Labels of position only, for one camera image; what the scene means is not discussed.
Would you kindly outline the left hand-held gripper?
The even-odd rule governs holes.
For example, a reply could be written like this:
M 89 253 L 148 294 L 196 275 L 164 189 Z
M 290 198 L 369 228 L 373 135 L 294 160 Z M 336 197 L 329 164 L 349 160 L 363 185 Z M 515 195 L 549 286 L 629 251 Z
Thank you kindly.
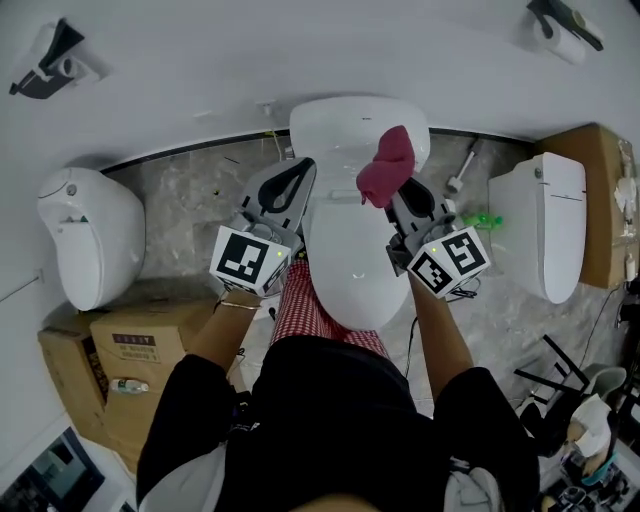
M 209 273 L 227 290 L 267 298 L 302 248 L 296 232 L 316 178 L 311 158 L 285 160 L 254 174 L 230 226 L 218 230 Z

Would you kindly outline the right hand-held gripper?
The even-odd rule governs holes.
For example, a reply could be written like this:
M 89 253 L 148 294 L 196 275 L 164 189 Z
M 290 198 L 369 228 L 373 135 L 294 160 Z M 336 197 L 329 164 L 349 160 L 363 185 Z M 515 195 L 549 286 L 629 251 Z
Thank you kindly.
M 418 229 L 419 218 L 440 220 Z M 414 175 L 409 207 L 392 199 L 388 220 L 397 233 L 386 247 L 397 275 L 407 272 L 436 299 L 441 299 L 490 267 L 474 227 L 459 227 L 444 192 L 430 179 Z

